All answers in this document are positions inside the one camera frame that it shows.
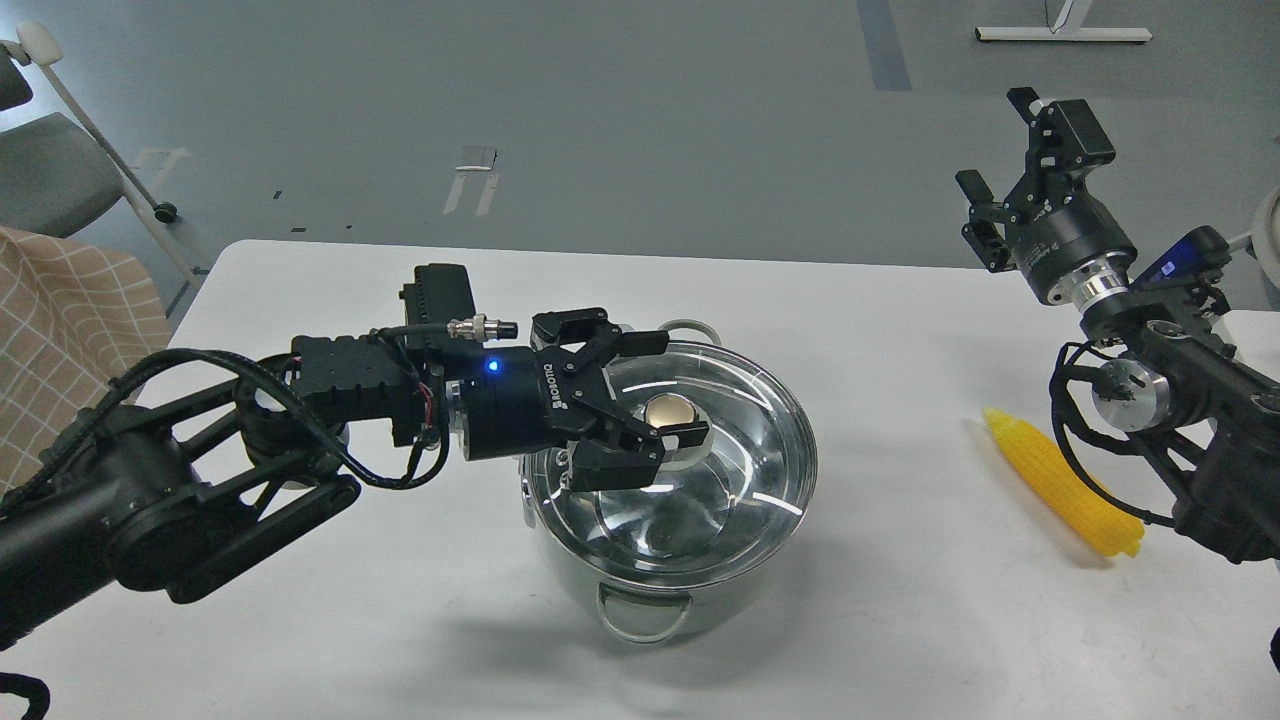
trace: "cable connector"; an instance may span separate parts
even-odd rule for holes
[[[476,342],[513,340],[520,332],[516,323],[490,320],[485,318],[484,313],[479,313],[466,320],[449,320],[447,329],[449,337],[474,340]]]

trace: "chair wheel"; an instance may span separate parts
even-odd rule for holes
[[[178,208],[173,202],[160,202],[152,210],[155,210],[156,219],[161,223],[169,224],[178,219]]]

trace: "gray floor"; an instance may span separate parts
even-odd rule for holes
[[[952,176],[975,167],[998,195],[1011,187],[1025,128],[1004,92],[1019,85],[1091,102],[1119,150],[1091,188],[1139,263],[1199,224],[1247,231],[1280,182],[1280,3],[1094,5],[1088,24],[1148,27],[1144,46],[974,40],[975,24],[1044,13],[1033,0],[0,0],[0,36],[24,19],[54,32],[63,79],[179,206],[173,232],[204,266],[244,237],[975,266]],[[37,101],[0,129],[60,109],[26,73]],[[463,145],[499,152],[483,217],[483,176],[443,214]],[[82,236],[178,292],[123,204]],[[1238,307],[1274,300],[1244,256],[1225,287]]]

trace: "gray chair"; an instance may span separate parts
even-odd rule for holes
[[[67,91],[50,67],[63,55],[49,31],[38,23],[23,23],[18,36],[20,42],[0,40],[0,111],[32,100],[31,86],[15,63],[33,63],[81,124],[51,113],[0,132],[0,225],[67,237],[123,197],[187,282],[198,286],[192,266],[155,222],[174,222],[177,208],[151,197]]]
[[[0,225],[68,237],[124,197],[97,142],[61,113],[0,132]]]

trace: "stainless steel pot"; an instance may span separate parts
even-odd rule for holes
[[[567,451],[527,455],[526,521],[561,584],[620,638],[709,629],[759,596],[764,561],[804,518],[817,480],[813,430],[777,378],[713,345],[672,341],[607,374],[637,416],[685,406],[705,418],[709,446],[664,465],[652,487],[593,493],[564,489]]]

